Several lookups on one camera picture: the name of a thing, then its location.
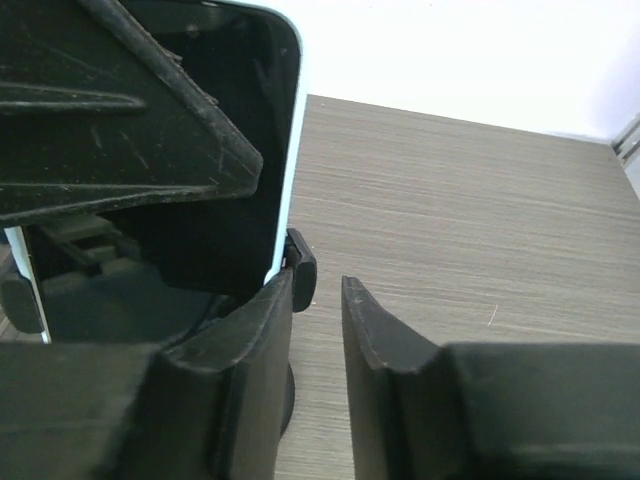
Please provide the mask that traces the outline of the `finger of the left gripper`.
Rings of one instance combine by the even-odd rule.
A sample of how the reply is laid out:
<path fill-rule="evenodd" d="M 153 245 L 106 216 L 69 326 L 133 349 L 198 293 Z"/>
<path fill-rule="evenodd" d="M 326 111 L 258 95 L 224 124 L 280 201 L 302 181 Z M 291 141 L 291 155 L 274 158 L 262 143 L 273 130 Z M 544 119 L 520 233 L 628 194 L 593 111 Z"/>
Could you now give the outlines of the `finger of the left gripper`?
<path fill-rule="evenodd" d="M 1 5 L 1 223 L 252 195 L 261 154 L 163 47 L 189 1 Z"/>

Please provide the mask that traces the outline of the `phone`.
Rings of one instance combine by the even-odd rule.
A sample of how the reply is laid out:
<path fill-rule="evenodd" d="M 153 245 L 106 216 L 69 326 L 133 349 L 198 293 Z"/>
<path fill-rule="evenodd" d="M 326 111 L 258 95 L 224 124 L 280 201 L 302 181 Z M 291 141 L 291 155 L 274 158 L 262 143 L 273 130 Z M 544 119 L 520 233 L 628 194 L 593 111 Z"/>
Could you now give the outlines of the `phone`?
<path fill-rule="evenodd" d="M 280 268 L 286 202 L 304 107 L 302 51 L 293 26 L 268 8 L 214 7 L 218 27 L 163 34 L 186 73 L 261 154 L 243 198 L 144 204 L 57 215 L 5 227 L 35 314 L 60 342 L 157 342 L 182 335 L 253 297 Z"/>

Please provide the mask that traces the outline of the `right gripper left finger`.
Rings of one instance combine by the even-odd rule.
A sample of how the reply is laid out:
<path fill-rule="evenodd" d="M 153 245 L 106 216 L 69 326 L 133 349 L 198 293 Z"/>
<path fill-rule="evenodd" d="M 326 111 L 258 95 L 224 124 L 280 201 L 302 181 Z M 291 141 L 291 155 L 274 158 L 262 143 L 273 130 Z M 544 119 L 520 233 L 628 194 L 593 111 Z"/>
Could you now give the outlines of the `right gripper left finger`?
<path fill-rule="evenodd" d="M 270 479 L 292 273 L 182 344 L 1 347 L 5 479 Z"/>

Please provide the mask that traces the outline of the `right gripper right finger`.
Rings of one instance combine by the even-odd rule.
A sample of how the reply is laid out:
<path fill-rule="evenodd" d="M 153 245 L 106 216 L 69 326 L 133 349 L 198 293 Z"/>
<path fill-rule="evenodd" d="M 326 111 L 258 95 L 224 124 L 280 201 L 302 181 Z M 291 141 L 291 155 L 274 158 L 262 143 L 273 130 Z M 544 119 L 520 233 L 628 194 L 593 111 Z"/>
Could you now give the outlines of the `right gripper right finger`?
<path fill-rule="evenodd" d="M 635 479 L 639 348 L 436 345 L 344 277 L 359 479 Z"/>

